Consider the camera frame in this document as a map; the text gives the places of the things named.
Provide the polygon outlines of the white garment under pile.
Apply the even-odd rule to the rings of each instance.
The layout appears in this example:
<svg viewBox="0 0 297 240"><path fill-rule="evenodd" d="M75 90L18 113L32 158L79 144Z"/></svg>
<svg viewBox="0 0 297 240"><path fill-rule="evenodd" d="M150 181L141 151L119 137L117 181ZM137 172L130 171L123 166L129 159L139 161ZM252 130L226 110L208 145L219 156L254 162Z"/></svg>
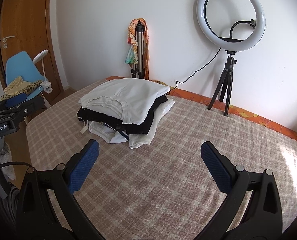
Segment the white garment under pile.
<svg viewBox="0 0 297 240"><path fill-rule="evenodd" d="M146 120L140 125L123 125L119 119L86 108L80 108L76 117L84 123L81 129L82 134L88 131L98 135L109 144L128 142L129 148L135 149L151 144L159 122L175 103L174 100L166 97L162 97L160 102L160 104L153 104Z"/></svg>

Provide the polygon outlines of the black mini tripod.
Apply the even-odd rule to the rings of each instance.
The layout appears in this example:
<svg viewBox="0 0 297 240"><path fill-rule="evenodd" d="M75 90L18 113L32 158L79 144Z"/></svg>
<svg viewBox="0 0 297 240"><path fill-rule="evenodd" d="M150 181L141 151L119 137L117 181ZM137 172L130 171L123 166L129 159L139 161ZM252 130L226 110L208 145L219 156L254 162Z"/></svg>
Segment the black mini tripod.
<svg viewBox="0 0 297 240"><path fill-rule="evenodd" d="M219 82L217 84L213 97L208 105L208 110L212 109L213 104L215 103L215 100L219 95L219 93L220 93L220 96L219 96L220 102L223 102L224 96L226 96L226 103L225 103L225 109L224 109L225 116L228 116L228 113L229 113L230 99L231 99L231 93L232 93L232 83L233 83L233 70L234 70L234 64L237 63L237 60L234 59L233 57L235 53L236 53L235 51L227 50L228 58L224 65L224 70L221 73L221 76L219 78Z"/></svg>

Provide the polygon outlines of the silver folded tripod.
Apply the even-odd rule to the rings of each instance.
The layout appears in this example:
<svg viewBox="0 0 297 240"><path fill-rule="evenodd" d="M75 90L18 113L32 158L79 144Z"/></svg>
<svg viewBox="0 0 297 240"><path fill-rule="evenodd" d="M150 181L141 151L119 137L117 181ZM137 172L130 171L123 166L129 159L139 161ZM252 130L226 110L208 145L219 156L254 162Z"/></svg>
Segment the silver folded tripod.
<svg viewBox="0 0 297 240"><path fill-rule="evenodd" d="M133 78L140 78L144 79L145 77L145 71L144 71L144 32L145 32L145 26L141 23L141 21L138 21L136 28L135 28L135 34L136 34L136 41L138 43L137 47L137 57L138 62L132 64L132 70L131 74Z"/></svg>

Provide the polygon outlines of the beige checkered bed cover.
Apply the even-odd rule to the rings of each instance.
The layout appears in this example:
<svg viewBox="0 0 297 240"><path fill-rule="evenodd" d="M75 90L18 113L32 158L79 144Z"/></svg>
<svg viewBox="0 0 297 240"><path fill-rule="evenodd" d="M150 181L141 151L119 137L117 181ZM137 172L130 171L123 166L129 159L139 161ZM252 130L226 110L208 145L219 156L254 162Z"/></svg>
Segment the beige checkered bed cover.
<svg viewBox="0 0 297 240"><path fill-rule="evenodd" d="M195 238L225 198L201 159L205 141L247 171L272 170L283 227L297 216L297 141L245 118L176 97L149 145L97 141L75 198L107 239Z"/></svg>

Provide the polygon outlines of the white t-shirt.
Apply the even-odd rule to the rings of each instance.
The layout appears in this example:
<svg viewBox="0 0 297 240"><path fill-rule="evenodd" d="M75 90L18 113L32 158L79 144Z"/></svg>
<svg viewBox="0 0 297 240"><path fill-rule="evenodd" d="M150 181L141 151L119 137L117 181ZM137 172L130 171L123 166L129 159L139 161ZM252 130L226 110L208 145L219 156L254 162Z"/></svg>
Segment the white t-shirt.
<svg viewBox="0 0 297 240"><path fill-rule="evenodd" d="M82 108L115 117L123 124L140 125L156 98L170 87L144 79L124 78L107 81L80 98Z"/></svg>

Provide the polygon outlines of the wooden door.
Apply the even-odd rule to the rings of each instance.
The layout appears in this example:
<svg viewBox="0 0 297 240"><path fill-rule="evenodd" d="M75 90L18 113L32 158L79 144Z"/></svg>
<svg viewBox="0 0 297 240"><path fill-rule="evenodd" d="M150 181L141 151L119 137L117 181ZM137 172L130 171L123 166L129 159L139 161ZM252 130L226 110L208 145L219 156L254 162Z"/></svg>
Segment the wooden door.
<svg viewBox="0 0 297 240"><path fill-rule="evenodd" d="M14 35L3 48L3 38ZM6 87L6 62L21 51L33 59L41 51L49 53L44 57L47 79L52 92L44 93L48 103L63 93L63 85L53 52L50 30L50 0L0 0L0 82Z"/></svg>

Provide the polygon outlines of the colourful scarf on tripod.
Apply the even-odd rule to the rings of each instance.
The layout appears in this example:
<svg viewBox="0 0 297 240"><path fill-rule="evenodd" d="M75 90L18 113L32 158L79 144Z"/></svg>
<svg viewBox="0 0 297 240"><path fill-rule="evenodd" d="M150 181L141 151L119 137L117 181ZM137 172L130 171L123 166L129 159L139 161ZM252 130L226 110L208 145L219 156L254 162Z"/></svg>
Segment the colourful scarf on tripod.
<svg viewBox="0 0 297 240"><path fill-rule="evenodd" d="M132 70L132 64L138 62L137 57L137 47L138 43L136 41L136 34L135 34L135 28L138 23L138 21L141 21L141 23L145 26L145 32L144 32L144 71L145 71L145 77L144 79L149 80L149 38L148 38L148 27L147 23L144 18L136 18L131 20L129 26L128 26L128 34L127 34L127 42L129 44L129 50L125 59L125 63L128 64L131 67Z"/></svg>

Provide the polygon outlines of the white clip desk lamp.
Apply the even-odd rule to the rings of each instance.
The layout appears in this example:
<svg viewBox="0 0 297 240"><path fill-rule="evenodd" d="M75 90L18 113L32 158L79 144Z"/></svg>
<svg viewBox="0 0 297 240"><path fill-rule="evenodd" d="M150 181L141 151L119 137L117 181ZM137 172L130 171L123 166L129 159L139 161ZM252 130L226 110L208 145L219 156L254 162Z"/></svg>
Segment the white clip desk lamp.
<svg viewBox="0 0 297 240"><path fill-rule="evenodd" d="M44 81L41 83L43 90L50 94L52 92L52 87L51 87L51 82L46 78L46 73L45 73L45 67L44 67L44 57L49 53L47 49L41 51L34 59L33 63L36 64L38 62L42 63L42 70L43 70L43 76L44 76Z"/></svg>

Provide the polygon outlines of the orange patterned bed sheet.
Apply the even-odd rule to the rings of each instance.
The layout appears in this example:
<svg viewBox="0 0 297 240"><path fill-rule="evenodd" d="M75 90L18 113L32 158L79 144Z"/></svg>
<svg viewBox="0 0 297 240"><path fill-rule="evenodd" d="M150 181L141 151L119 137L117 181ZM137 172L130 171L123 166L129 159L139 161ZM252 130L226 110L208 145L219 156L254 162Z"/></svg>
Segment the orange patterned bed sheet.
<svg viewBox="0 0 297 240"><path fill-rule="evenodd" d="M113 104L114 116L126 124L138 125L146 119L148 110L155 99L165 95L170 90L168 86L135 78L108 79L104 84L104 89L104 96L107 96L108 102ZM229 114L236 114L297 140L295 131L242 108L230 105Z"/></svg>

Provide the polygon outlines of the leopard print cloth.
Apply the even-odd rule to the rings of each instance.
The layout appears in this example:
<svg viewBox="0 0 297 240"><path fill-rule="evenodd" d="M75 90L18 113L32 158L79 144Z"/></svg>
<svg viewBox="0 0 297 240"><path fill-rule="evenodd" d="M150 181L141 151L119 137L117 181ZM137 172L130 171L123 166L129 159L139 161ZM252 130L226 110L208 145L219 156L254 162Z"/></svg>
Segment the leopard print cloth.
<svg viewBox="0 0 297 240"><path fill-rule="evenodd" d="M42 80L29 82L24 81L21 76L18 76L4 89L4 95L0 97L0 101L8 100L22 93L28 96L40 87L41 83Z"/></svg>

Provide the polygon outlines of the blue plastic chair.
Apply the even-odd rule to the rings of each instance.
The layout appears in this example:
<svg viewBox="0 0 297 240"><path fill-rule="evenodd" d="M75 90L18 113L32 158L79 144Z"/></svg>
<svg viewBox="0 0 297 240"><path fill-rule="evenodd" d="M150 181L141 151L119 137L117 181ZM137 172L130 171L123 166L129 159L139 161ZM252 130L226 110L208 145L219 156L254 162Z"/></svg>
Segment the blue plastic chair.
<svg viewBox="0 0 297 240"><path fill-rule="evenodd" d="M10 57L6 62L6 87L18 76L24 81L34 82L37 80L44 81L42 63L33 63L33 59L27 52L21 51ZM27 96L27 100L42 95L45 92L42 85L38 87L32 94Z"/></svg>

